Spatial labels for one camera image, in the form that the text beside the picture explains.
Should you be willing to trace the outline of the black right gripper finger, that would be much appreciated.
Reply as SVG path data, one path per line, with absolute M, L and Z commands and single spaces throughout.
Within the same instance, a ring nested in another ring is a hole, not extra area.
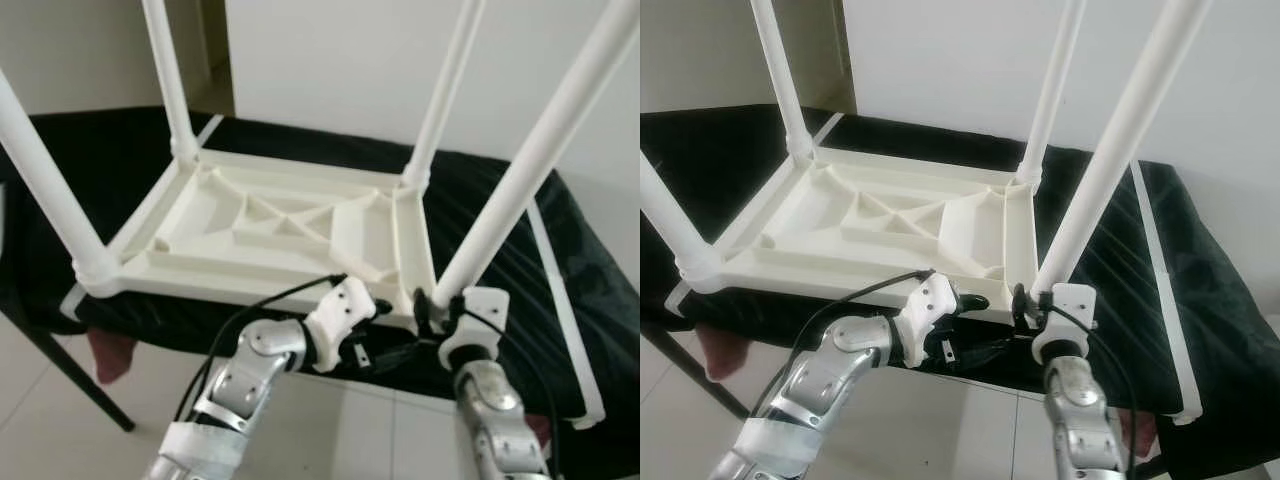
M 1012 298 L 1010 305 L 1010 314 L 1012 319 L 1012 326 L 1015 332 L 1034 332 L 1036 330 L 1036 315 L 1032 312 L 1030 296 L 1027 293 L 1027 288 L 1023 283 L 1015 284 L 1012 288 Z
M 430 296 L 422 288 L 416 288 L 412 293 L 412 302 L 413 321 L 419 338 L 436 338 L 439 333 L 434 323 L 435 306 Z

